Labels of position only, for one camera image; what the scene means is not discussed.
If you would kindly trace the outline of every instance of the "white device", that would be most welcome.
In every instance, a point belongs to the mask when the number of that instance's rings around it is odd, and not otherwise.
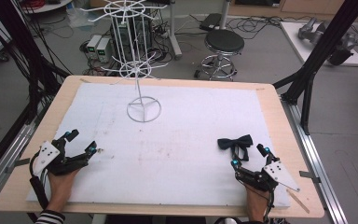
[[[34,166],[34,175],[39,175],[58,155],[60,155],[60,151],[49,141],[45,141],[40,148],[39,156]]]
[[[286,167],[281,161],[274,161],[269,165],[264,167],[264,170],[267,172],[271,178],[276,182],[285,185],[286,187],[293,189],[297,192],[300,191],[300,187],[296,181],[292,178],[290,173],[287,171]]]
[[[112,46],[109,37],[103,37],[97,47],[98,60],[101,63],[109,63],[112,57]]]
[[[102,36],[101,35],[94,35],[92,39],[87,44],[87,52],[89,53],[89,58],[91,59],[98,59],[97,54],[97,47],[100,43]]]

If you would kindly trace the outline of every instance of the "metal rail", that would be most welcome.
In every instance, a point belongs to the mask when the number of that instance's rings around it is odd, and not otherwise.
[[[287,110],[291,114],[291,119],[296,126],[299,140],[302,143],[302,149],[307,156],[308,163],[315,177],[319,177],[321,183],[317,183],[320,192],[324,198],[325,206],[327,207],[332,221],[336,224],[347,224],[348,221],[345,218],[345,214],[342,211],[341,205],[339,204],[336,193],[328,179],[327,173],[322,164],[321,158],[319,157],[318,151],[312,142],[310,135],[305,133],[301,126],[301,112],[296,105],[289,105],[286,102],[282,102],[283,106],[287,106]]]

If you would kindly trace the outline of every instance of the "white board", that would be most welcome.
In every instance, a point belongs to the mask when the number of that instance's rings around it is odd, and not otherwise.
[[[290,40],[290,43],[295,49],[301,62],[305,62],[308,59],[314,48],[314,45],[311,44],[308,39],[298,38],[298,29],[303,27],[305,24],[307,23],[281,21],[281,27],[287,38]],[[313,32],[318,28],[319,24],[320,23],[315,22],[313,25]],[[353,55],[342,63],[342,66],[358,66],[358,53],[354,49],[351,50],[351,53],[353,53]]]
[[[250,134],[246,167],[265,164],[256,145],[273,145],[255,91],[141,86],[162,105],[161,115],[139,123],[127,116],[135,99],[132,85],[84,83],[68,109],[56,138],[78,129],[66,155],[78,155],[93,140],[103,151],[76,177],[71,202],[245,205],[245,188],[234,176],[230,150],[217,139]],[[285,187],[275,205],[289,206]],[[36,201],[31,191],[27,200]]]

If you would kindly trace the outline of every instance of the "grey floor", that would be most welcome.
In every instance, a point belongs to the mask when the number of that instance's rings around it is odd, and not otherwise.
[[[58,10],[42,15],[40,19],[43,23],[50,23],[64,17],[64,11]],[[198,24],[190,17],[176,21],[178,27],[186,22],[186,26],[177,33],[203,32],[197,29]],[[89,40],[91,35],[105,33],[109,21],[99,21],[94,27],[73,30],[67,24],[68,19],[65,19],[42,26],[48,26],[54,32],[46,35],[52,50],[74,74],[82,74],[88,67],[79,46]],[[153,75],[194,79],[200,61],[211,54],[204,47],[204,37],[178,35],[182,59],[154,70]],[[242,55],[234,57],[233,61],[239,70],[234,81],[271,84],[293,74],[302,64],[283,31],[271,26],[263,29],[254,39],[246,40]],[[200,79],[207,80],[207,77],[201,76]],[[0,141],[26,106],[27,88],[28,83],[12,61],[0,62]],[[323,66],[320,69],[314,81],[310,133],[347,220],[349,223],[358,223],[358,67]],[[315,219],[289,218],[288,221],[330,223],[328,215]],[[31,223],[24,214],[0,212],[0,223],[8,222]],[[89,215],[69,215],[67,223],[91,223],[91,218]]]

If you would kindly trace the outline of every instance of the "round stool seat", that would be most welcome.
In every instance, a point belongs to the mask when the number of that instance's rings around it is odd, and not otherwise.
[[[226,55],[238,54],[245,46],[240,35],[229,30],[213,30],[205,37],[205,44],[208,49],[215,52],[222,52]]]

